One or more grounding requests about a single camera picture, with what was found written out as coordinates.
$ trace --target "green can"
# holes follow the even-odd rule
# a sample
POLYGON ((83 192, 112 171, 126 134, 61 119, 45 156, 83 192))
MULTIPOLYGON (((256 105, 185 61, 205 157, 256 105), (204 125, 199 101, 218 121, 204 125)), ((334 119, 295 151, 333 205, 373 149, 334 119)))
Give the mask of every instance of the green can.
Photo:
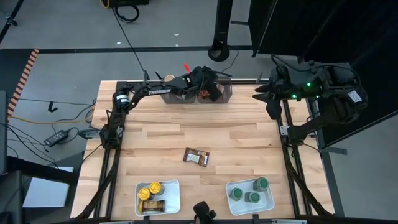
POLYGON ((240 200, 243 197, 242 189, 235 187, 234 189, 232 189, 231 193, 229 194, 229 197, 235 201, 240 200))
POLYGON ((260 195, 257 192, 246 192, 244 194, 244 201, 258 203, 260 201, 260 195))
POLYGON ((260 177, 253 183, 253 190, 255 191, 266 191, 268 189, 268 180, 264 177, 260 177))

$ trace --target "chocolate bar wrapper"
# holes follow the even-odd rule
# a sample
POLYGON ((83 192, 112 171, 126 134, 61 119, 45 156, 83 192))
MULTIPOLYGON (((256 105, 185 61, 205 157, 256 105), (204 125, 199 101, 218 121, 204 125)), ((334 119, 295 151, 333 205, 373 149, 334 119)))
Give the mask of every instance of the chocolate bar wrapper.
POLYGON ((193 161, 196 164, 199 164, 203 167, 207 166, 208 159, 209 159, 209 152, 186 148, 184 158, 182 159, 185 162, 193 161))

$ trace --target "red object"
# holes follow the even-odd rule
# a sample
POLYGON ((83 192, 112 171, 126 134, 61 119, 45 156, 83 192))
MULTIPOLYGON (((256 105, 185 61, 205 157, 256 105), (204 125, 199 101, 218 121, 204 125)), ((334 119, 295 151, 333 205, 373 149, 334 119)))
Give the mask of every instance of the red object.
POLYGON ((188 73, 191 73, 191 70, 189 69, 189 66, 187 64, 184 64, 184 68, 188 73))

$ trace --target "wooden table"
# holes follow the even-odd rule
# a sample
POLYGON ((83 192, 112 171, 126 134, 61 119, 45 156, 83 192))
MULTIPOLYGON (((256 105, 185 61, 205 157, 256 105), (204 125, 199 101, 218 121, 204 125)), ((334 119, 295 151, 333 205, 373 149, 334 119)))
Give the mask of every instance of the wooden table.
MULTIPOLYGON (((116 82, 101 82, 94 127, 101 128, 106 123, 105 109, 111 109, 116 82)), ((259 217, 293 218, 277 123, 266 113, 264 103, 252 99, 254 89, 254 85, 233 85, 229 103, 220 105, 166 105, 160 96, 142 99, 126 117, 111 219, 142 220, 134 213, 136 184, 172 179, 180 182, 180 211, 156 215, 151 220, 191 220, 195 215, 193 206, 202 200, 216 211, 217 219, 252 218, 231 214, 225 185, 259 176, 269 179, 275 200, 275 208, 259 212, 259 217), (182 161, 186 147, 210 152, 208 166, 182 161)), ((293 121, 305 122, 305 101, 289 104, 293 121)), ((314 139, 307 138, 305 142, 317 146, 314 139)), ((99 144, 99 139, 89 140, 85 156, 99 144)), ((325 209, 334 212, 319 153, 306 146, 299 150, 308 188, 325 209)), ((103 154, 104 150, 98 149, 82 165, 71 217, 77 216, 97 191, 103 154)), ((297 186, 296 189, 300 212, 304 214, 302 194, 297 186)), ((104 196, 101 215, 107 192, 104 196)))

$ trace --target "power adapter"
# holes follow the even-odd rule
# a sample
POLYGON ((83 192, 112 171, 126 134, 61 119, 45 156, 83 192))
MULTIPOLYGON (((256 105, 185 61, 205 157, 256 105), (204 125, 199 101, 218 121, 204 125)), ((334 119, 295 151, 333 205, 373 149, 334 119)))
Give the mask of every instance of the power adapter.
POLYGON ((53 147, 54 145, 58 144, 60 141, 66 139, 69 136, 69 134, 61 130, 55 134, 53 134, 51 137, 48 139, 44 140, 44 143, 48 145, 49 147, 53 147))

